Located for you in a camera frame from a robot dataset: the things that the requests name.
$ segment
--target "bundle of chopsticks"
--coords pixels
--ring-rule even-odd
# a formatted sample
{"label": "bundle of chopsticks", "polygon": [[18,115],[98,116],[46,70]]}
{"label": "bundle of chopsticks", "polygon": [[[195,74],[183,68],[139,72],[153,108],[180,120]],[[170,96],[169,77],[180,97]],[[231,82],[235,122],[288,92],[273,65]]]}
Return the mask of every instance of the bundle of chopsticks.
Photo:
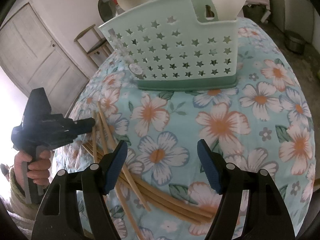
{"label": "bundle of chopsticks", "polygon": [[[107,120],[103,114],[100,102],[97,103],[99,112],[93,112],[93,118],[98,121],[98,128],[101,137],[102,150],[97,146],[96,141],[96,126],[92,128],[92,141],[88,141],[83,144],[83,147],[91,154],[94,158],[94,162],[99,163],[105,154],[108,154],[108,146],[110,149],[115,150],[117,143],[115,142]],[[106,141],[104,131],[106,131],[108,140]],[[181,200],[171,197],[170,195],[162,192],[161,190],[151,186],[147,182],[143,181],[139,176],[131,174],[126,166],[123,165],[120,172],[120,176],[116,183],[115,191],[116,195],[126,213],[133,229],[135,230],[138,237],[142,240],[143,236],[135,222],[130,209],[126,203],[126,200],[120,189],[120,182],[127,188],[134,191],[137,195],[140,203],[144,206],[147,211],[151,211],[147,202],[153,206],[187,222],[192,224],[200,225],[201,223],[209,223],[212,221],[213,215],[205,210],[202,210],[196,206],[191,206],[184,203]]]}

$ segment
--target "blue gripper pad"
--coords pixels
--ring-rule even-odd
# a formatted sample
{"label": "blue gripper pad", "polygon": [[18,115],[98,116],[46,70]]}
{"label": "blue gripper pad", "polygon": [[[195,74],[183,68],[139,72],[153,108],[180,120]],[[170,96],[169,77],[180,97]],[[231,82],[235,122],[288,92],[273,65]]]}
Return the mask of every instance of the blue gripper pad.
{"label": "blue gripper pad", "polygon": [[113,152],[115,157],[113,158],[107,172],[106,172],[106,183],[104,186],[104,192],[109,194],[110,190],[113,190],[116,186],[120,171],[127,158],[128,146],[124,141],[120,141],[118,146]]}
{"label": "blue gripper pad", "polygon": [[209,184],[212,189],[214,189],[219,195],[222,194],[222,185],[221,185],[221,175],[222,175],[222,168],[217,163],[213,162],[211,155],[214,153],[211,152],[210,148],[208,147],[205,140],[201,139],[198,141],[197,144],[198,156],[204,172],[207,176]]}

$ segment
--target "basket base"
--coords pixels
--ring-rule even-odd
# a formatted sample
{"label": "basket base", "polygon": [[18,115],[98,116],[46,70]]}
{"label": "basket base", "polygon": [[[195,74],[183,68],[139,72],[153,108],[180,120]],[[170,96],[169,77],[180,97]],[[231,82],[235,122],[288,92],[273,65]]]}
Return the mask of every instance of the basket base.
{"label": "basket base", "polygon": [[146,81],[138,80],[141,90],[151,91],[203,91],[235,87],[238,84],[237,75],[229,77],[203,78],[194,80]]}

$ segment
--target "human hand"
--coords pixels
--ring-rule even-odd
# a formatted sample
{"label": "human hand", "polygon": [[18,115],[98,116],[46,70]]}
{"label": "human hand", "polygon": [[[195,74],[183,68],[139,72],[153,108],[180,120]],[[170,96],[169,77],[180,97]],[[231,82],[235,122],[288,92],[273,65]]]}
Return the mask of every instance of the human hand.
{"label": "human hand", "polygon": [[[49,168],[51,167],[50,162],[50,151],[44,150],[39,155],[39,160],[35,161],[28,165],[28,169],[30,171],[27,172],[27,177],[33,179],[33,182],[38,185],[48,186],[49,185]],[[24,151],[20,151],[14,157],[14,174],[16,176],[17,183],[24,190],[24,180],[23,180],[23,171],[21,164],[22,162],[31,162],[32,157],[25,153]]]}

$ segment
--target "finger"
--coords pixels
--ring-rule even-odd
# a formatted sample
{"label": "finger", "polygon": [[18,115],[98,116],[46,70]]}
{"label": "finger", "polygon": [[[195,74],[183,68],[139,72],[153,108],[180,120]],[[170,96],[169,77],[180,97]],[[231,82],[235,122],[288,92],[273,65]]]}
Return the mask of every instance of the finger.
{"label": "finger", "polygon": [[33,183],[41,186],[48,186],[49,185],[49,180],[48,179],[34,179]]}
{"label": "finger", "polygon": [[39,158],[40,159],[50,159],[51,152],[49,150],[44,150],[42,153],[40,153]]}
{"label": "finger", "polygon": [[30,179],[47,179],[50,177],[50,173],[48,170],[44,171],[28,171],[27,177]]}
{"label": "finger", "polygon": [[32,157],[24,151],[18,152],[14,157],[14,162],[22,163],[22,162],[31,162]]}
{"label": "finger", "polygon": [[51,162],[48,159],[39,160],[28,165],[29,170],[36,170],[36,171],[47,170],[50,167],[51,167]]}

